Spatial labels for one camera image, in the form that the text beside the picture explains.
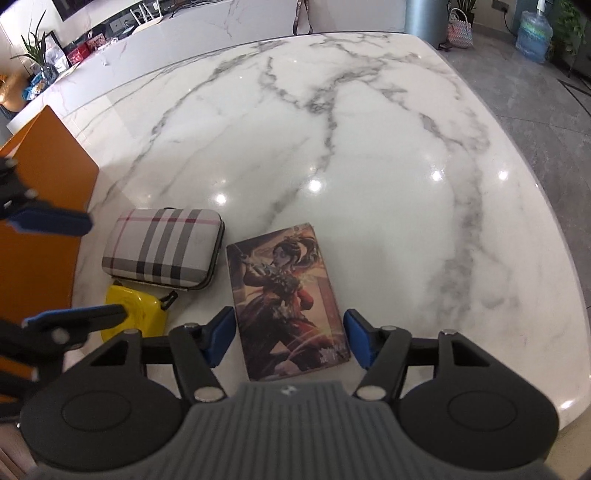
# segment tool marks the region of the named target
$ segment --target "plastic water bottle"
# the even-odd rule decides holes
[[[523,12],[515,48],[526,58],[544,63],[553,30],[544,16],[545,0],[538,0],[536,13]]]

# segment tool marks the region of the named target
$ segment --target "picture frame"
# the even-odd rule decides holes
[[[53,30],[47,34],[45,53],[47,63],[55,66],[57,73],[63,73],[72,66]]]

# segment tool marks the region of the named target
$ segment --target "blue gripper pad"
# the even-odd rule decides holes
[[[47,310],[22,321],[22,327],[37,332],[62,326],[89,325],[91,330],[113,328],[127,318],[123,305],[98,305],[63,310]]]
[[[210,368],[217,367],[236,335],[236,317],[232,307],[223,308],[205,327],[209,331],[209,348],[202,351]]]
[[[378,356],[373,342],[372,331],[375,329],[368,324],[368,322],[359,314],[357,310],[349,309],[343,316],[343,325],[345,326],[345,333],[349,340],[349,347],[353,355],[359,362],[361,368],[366,370],[372,366],[375,358]]]
[[[17,232],[54,233],[83,236],[92,229],[92,220],[85,212],[27,206],[11,215],[8,223]]]

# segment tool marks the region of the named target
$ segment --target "yellow case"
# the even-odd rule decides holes
[[[123,305],[128,317],[116,327],[101,330],[103,342],[128,328],[137,328],[144,337],[157,337],[164,334],[168,314],[163,310],[162,302],[156,297],[120,285],[111,285],[107,291],[105,304],[113,303]]]

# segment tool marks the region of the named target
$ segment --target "illustrated book cover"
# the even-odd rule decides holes
[[[236,319],[251,380],[292,377],[350,357],[308,223],[228,245]]]

